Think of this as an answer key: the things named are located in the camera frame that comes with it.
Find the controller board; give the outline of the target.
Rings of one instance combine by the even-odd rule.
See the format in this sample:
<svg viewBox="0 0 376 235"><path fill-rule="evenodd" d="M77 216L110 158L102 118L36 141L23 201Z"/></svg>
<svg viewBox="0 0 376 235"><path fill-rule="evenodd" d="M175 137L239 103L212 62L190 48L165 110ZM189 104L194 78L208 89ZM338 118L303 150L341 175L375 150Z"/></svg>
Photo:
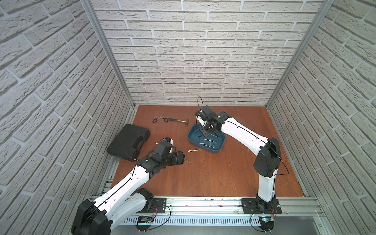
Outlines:
<svg viewBox="0 0 376 235"><path fill-rule="evenodd" d="M154 222L154 218L150 216L139 216L137 220L136 228L139 232L144 232L148 230Z"/></svg>
<svg viewBox="0 0 376 235"><path fill-rule="evenodd" d="M264 217L258 217L259 219L259 228L262 230L262 231L265 231L265 232L272 232L274 226L275 226L275 219L271 216L264 216Z"/></svg>

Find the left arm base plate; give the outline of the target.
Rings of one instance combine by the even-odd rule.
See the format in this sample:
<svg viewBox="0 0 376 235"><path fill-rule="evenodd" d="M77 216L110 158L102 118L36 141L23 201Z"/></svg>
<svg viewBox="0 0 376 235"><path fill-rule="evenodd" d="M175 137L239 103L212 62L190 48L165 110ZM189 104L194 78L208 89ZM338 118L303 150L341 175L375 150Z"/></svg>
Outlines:
<svg viewBox="0 0 376 235"><path fill-rule="evenodd" d="M155 197L152 201L148 200L145 207L139 213L165 213L166 198Z"/></svg>

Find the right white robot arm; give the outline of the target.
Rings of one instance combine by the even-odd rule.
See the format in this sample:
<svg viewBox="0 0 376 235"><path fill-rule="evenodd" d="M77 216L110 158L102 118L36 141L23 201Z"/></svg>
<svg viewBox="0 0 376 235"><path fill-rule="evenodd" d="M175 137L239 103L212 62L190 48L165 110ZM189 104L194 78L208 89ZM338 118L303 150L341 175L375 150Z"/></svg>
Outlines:
<svg viewBox="0 0 376 235"><path fill-rule="evenodd" d="M258 173L258 192L255 207L261 212L271 210L276 199L275 182L281 164L281 149L275 138L263 137L240 124L225 112L216 114L209 106L204 106L195 113L201 124L200 132L205 136L212 133L227 134L250 149L256 159L254 169Z"/></svg>

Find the right controller board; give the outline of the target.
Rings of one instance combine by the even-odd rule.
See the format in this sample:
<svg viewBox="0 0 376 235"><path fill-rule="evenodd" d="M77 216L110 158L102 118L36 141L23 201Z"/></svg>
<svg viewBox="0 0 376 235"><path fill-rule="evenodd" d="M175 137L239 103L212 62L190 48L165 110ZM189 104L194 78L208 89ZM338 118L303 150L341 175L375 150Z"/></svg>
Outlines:
<svg viewBox="0 0 376 235"><path fill-rule="evenodd" d="M262 230L262 231L265 231L265 232L272 232L274 226L275 226L275 219L271 216L264 216L264 217L258 217L259 219L259 228Z"/></svg>

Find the black-handled scissors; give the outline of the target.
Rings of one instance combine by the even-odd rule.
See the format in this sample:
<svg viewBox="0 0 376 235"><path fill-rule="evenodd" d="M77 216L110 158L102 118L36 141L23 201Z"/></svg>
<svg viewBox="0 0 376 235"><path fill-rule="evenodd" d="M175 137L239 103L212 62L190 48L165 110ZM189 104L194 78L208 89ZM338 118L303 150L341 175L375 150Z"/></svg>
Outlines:
<svg viewBox="0 0 376 235"><path fill-rule="evenodd" d="M153 119L152 123L156 123L160 119L163 120L164 122L168 122L168 118L163 117L162 115L159 115L158 117Z"/></svg>

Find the aluminium front rail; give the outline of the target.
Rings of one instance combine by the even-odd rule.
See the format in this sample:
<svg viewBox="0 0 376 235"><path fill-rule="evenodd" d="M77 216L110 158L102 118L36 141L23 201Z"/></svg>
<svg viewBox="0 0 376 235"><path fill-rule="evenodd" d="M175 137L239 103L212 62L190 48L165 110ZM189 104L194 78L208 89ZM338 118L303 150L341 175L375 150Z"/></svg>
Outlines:
<svg viewBox="0 0 376 235"><path fill-rule="evenodd" d="M165 197L165 213L136 213L121 225L137 225L139 216L154 218L152 227L164 226L254 226L259 228L259 216L312 217L319 221L325 216L316 198L280 197L281 214L244 214L241 197Z"/></svg>

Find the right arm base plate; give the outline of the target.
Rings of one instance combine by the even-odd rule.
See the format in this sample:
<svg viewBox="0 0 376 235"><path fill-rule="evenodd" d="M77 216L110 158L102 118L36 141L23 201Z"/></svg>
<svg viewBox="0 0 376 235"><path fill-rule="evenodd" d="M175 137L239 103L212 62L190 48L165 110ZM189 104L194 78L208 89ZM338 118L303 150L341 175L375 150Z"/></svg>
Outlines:
<svg viewBox="0 0 376 235"><path fill-rule="evenodd" d="M270 202L264 202L258 198L242 198L241 206L244 214L281 214L282 209L277 198L272 198Z"/></svg>

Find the left controller board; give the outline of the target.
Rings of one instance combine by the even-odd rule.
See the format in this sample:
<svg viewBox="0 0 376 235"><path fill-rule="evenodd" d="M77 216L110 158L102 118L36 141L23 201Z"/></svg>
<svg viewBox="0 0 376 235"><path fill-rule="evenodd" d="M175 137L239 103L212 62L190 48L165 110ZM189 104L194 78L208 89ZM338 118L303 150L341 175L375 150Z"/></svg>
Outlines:
<svg viewBox="0 0 376 235"><path fill-rule="evenodd" d="M136 228L139 232L144 232L148 230L154 222L154 218L150 216L139 216L137 220Z"/></svg>

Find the black plastic tool case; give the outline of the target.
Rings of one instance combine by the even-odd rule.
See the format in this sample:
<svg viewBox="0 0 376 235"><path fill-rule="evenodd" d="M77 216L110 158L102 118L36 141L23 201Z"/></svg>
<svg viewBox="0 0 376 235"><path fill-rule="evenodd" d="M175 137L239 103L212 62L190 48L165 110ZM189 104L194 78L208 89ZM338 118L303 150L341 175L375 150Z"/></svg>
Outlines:
<svg viewBox="0 0 376 235"><path fill-rule="evenodd" d="M150 131L147 128L126 124L107 147L107 153L134 162L149 137Z"/></svg>

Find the teal plastic storage box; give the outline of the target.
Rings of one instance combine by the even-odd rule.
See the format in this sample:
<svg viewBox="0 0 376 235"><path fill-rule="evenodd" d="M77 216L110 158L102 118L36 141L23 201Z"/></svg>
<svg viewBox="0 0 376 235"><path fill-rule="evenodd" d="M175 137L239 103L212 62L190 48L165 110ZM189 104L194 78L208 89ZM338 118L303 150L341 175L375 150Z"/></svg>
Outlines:
<svg viewBox="0 0 376 235"><path fill-rule="evenodd" d="M201 124L195 124L192 126L191 130L188 133L188 140L189 142L205 151L208 151L210 153L218 153L224 143L225 143L225 134L221 133L219 136L216 134L210 134L208 137L204 137L203 134L200 132L199 128L201 127ZM205 146L204 143L212 142L213 147Z"/></svg>

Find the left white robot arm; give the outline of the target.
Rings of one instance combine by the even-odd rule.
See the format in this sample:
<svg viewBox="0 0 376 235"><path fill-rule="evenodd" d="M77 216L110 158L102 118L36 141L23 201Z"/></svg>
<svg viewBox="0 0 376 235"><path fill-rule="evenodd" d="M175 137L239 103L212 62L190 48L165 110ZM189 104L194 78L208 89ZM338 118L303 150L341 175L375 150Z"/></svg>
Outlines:
<svg viewBox="0 0 376 235"><path fill-rule="evenodd" d="M154 195L143 188L167 166L182 165L185 155L176 151L171 138L164 138L119 183L94 201L86 199L76 212L73 235L109 235L125 219L153 207Z"/></svg>

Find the small black-handled hammer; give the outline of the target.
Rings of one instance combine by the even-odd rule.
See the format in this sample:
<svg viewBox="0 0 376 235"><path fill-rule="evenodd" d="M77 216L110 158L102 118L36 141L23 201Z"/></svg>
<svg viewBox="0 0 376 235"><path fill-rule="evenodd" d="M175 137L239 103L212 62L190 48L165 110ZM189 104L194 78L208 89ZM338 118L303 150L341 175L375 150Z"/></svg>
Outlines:
<svg viewBox="0 0 376 235"><path fill-rule="evenodd" d="M186 119L186 120L179 120L179 119L175 119L175 118L168 118L167 120L168 121L175 121L175 122L182 122L182 123L185 124L185 126L188 126L188 124L189 124L189 120L188 119Z"/></svg>

